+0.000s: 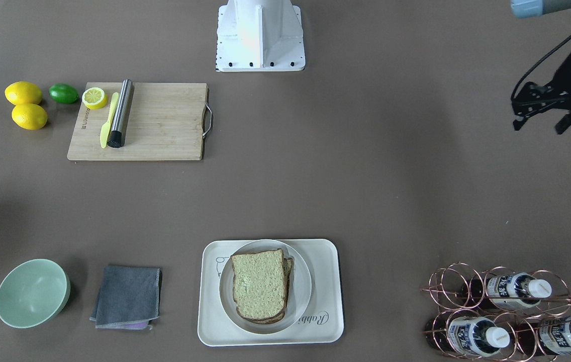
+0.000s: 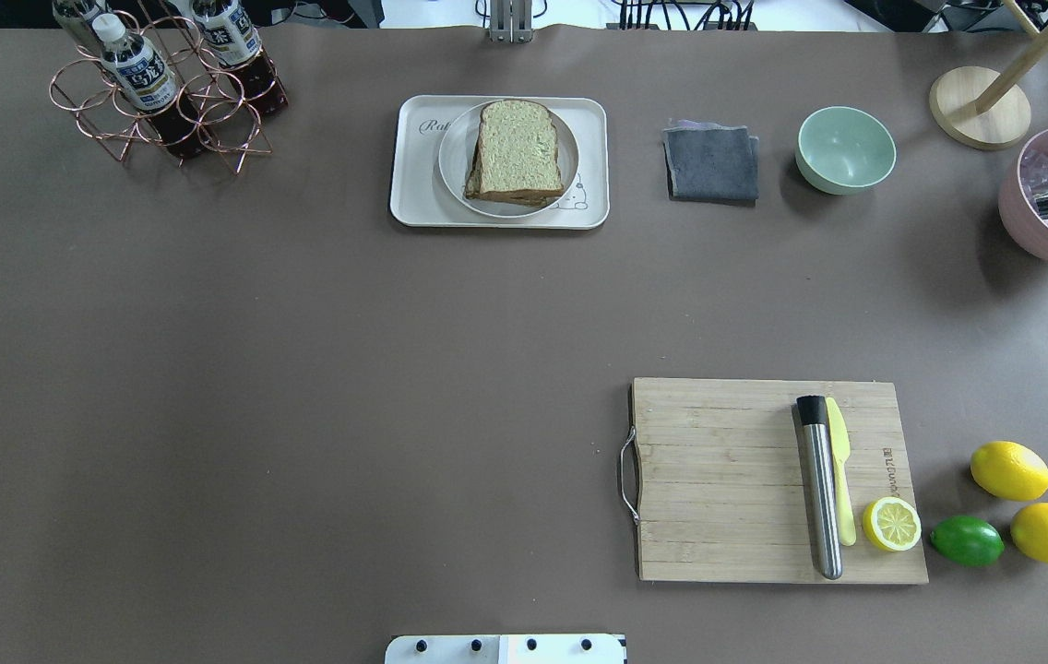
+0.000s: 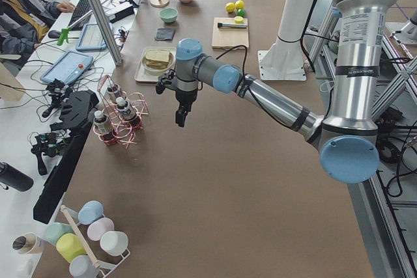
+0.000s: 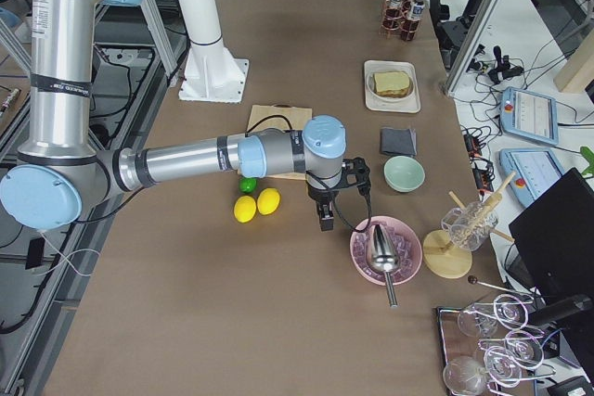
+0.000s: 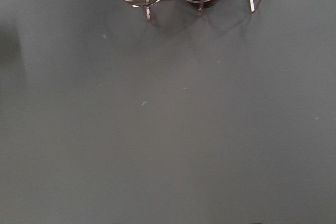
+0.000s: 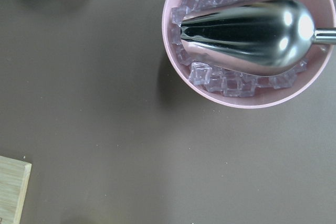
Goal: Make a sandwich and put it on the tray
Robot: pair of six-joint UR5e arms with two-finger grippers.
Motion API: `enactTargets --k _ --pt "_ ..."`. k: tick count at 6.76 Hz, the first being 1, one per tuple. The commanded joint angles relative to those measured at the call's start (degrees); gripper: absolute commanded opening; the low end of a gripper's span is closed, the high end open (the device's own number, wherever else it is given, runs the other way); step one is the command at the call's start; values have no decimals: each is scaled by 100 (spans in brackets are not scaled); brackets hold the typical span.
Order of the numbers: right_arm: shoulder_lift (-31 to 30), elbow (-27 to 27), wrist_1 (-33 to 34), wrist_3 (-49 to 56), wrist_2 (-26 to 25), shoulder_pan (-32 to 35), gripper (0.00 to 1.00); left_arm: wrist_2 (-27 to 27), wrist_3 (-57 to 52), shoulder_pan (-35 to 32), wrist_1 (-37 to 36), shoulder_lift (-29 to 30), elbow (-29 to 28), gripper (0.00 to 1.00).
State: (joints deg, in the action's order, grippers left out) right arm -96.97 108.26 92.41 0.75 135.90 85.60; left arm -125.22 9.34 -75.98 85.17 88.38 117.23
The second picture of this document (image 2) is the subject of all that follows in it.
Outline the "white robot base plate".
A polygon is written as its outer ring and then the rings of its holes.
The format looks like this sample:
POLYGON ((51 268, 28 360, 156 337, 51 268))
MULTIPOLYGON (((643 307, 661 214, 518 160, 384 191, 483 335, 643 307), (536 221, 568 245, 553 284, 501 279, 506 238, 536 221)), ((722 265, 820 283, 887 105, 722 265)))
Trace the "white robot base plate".
POLYGON ((390 640, 385 663, 626 663, 623 634, 429 634, 390 640))

